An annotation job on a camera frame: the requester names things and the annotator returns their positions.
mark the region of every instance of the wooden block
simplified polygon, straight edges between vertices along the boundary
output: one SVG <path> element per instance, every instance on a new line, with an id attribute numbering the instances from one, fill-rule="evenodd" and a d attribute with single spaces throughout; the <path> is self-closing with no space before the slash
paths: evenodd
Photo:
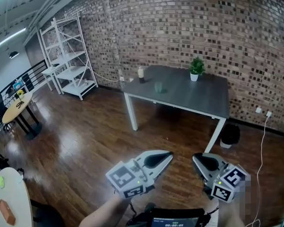
<path id="1" fill-rule="evenodd" d="M 0 200 L 0 211 L 8 224 L 15 225 L 16 218 L 10 210 L 8 203 L 2 199 Z"/>

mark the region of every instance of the white pot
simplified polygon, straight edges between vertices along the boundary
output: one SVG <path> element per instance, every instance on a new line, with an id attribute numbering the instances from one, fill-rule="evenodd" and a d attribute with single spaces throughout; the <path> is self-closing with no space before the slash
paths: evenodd
<path id="1" fill-rule="evenodd" d="M 195 75 L 195 74 L 191 74 L 191 73 L 190 73 L 190 79 L 191 79 L 192 81 L 197 81 L 197 80 L 198 80 L 198 76 L 199 76 L 199 75 Z"/>
<path id="2" fill-rule="evenodd" d="M 225 143 L 222 142 L 222 140 L 220 140 L 220 146 L 226 149 L 229 149 L 232 145 L 227 145 Z"/>

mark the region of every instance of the trash bin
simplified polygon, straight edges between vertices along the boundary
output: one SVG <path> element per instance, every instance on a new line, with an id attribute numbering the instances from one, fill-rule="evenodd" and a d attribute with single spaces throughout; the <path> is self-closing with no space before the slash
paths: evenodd
<path id="1" fill-rule="evenodd" d="M 233 144 L 237 144 L 239 139 L 239 127 L 233 124 L 226 124 L 221 134 L 220 146 L 229 149 Z"/>

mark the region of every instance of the wooden floor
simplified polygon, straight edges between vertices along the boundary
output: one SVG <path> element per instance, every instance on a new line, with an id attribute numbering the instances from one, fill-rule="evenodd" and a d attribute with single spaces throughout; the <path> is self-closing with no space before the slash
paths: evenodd
<path id="1" fill-rule="evenodd" d="M 15 124 L 10 133 L 0 132 L 0 152 L 9 158 L 12 167 L 25 169 L 30 197 L 56 207 L 67 227 L 77 227 L 113 194 L 105 178 L 110 168 L 145 150 L 170 150 L 175 157 L 156 189 L 134 198 L 136 210 L 142 211 L 150 201 L 162 208 L 185 209 L 204 207 L 208 202 L 191 158 L 205 150 L 217 120 L 139 100 L 134 102 L 139 124 L 134 132 L 120 93 L 99 88 L 82 102 L 75 96 L 50 92 L 44 86 L 35 99 L 31 109 L 43 124 L 41 134 L 28 141 Z M 255 175 L 260 166 L 263 132 L 240 128 L 237 146 L 222 149 L 216 144 L 211 153 L 240 164 L 252 174 L 252 211 L 246 216 L 249 223 L 257 207 Z M 267 133 L 263 158 L 260 219 L 265 227 L 284 216 L 284 138 Z M 127 210 L 119 226 L 124 226 L 131 215 Z"/>

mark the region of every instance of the power outlet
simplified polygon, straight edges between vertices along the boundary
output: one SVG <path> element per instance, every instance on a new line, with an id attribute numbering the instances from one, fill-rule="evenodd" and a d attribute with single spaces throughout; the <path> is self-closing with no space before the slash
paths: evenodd
<path id="1" fill-rule="evenodd" d="M 256 109 L 256 113 L 261 113 L 262 112 L 262 108 L 260 108 L 260 107 L 257 107 L 257 109 Z"/>

